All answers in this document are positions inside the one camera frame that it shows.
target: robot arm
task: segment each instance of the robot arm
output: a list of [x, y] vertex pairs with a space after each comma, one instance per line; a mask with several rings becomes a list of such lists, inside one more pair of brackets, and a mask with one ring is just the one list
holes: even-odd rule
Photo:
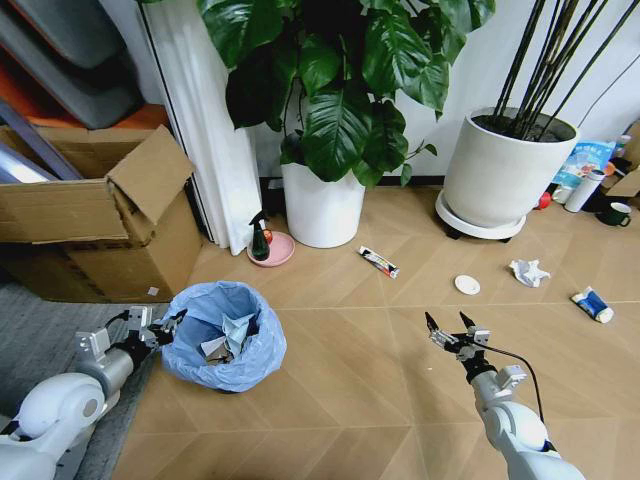
[[95, 423], [120, 398], [120, 388], [158, 346], [173, 341], [186, 310], [153, 324], [151, 308], [131, 307], [111, 321], [127, 322], [127, 338], [111, 345], [106, 326], [78, 332], [75, 373], [40, 382], [0, 435], [0, 480], [75, 476]]
[[485, 426], [487, 439], [502, 453], [511, 480], [585, 480], [580, 471], [564, 461], [549, 440], [544, 423], [530, 408], [514, 402], [516, 387], [527, 374], [518, 365], [499, 372], [485, 359], [489, 330], [477, 327], [460, 312], [466, 333], [449, 334], [438, 328], [425, 313], [431, 340], [455, 353], [467, 371], [473, 387], [476, 410]]

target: trash can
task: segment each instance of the trash can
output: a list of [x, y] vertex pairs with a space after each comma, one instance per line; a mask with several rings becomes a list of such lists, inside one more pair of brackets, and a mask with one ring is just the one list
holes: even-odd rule
[[[193, 285], [180, 292], [164, 319], [187, 309], [173, 343], [162, 347], [164, 367], [178, 378], [230, 392], [249, 390], [280, 368], [287, 350], [276, 313], [256, 290], [240, 282]], [[230, 363], [209, 365], [200, 344], [223, 335], [224, 316], [252, 315], [250, 330]]]

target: green bottle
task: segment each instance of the green bottle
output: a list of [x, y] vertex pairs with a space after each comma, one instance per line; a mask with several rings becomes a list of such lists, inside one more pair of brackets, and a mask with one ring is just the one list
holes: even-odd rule
[[260, 225], [260, 220], [264, 220], [265, 222], [268, 220], [264, 211], [258, 212], [258, 214], [253, 217], [253, 220], [249, 222], [249, 225], [253, 225], [253, 243], [251, 245], [251, 255], [258, 261], [263, 261], [269, 258], [269, 243], [264, 236], [264, 232], [262, 231], [262, 225]]

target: white flower pot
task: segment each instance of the white flower pot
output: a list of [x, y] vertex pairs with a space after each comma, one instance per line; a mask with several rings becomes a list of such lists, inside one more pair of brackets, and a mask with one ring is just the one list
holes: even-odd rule
[[337, 182], [323, 182], [309, 168], [282, 165], [287, 223], [291, 235], [316, 248], [351, 240], [358, 231], [365, 188], [350, 171]]
[[504, 137], [472, 120], [492, 112], [486, 108], [465, 118], [444, 180], [444, 197], [453, 213], [488, 228], [517, 222], [535, 207], [579, 138], [574, 127], [560, 120], [550, 129], [566, 140], [555, 143]]

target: toothpaste tube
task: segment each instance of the toothpaste tube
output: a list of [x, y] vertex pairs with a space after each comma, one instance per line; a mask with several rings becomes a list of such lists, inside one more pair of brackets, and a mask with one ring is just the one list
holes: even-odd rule
[[398, 276], [398, 273], [400, 273], [400, 269], [398, 267], [396, 267], [389, 260], [386, 260], [385, 258], [378, 255], [368, 247], [361, 246], [358, 253], [360, 253], [361, 257], [364, 257], [365, 260], [368, 260], [373, 264], [374, 267], [376, 267], [388, 277], [396, 278]]
[[613, 309], [591, 287], [574, 295], [571, 300], [597, 322], [607, 323], [613, 318]]

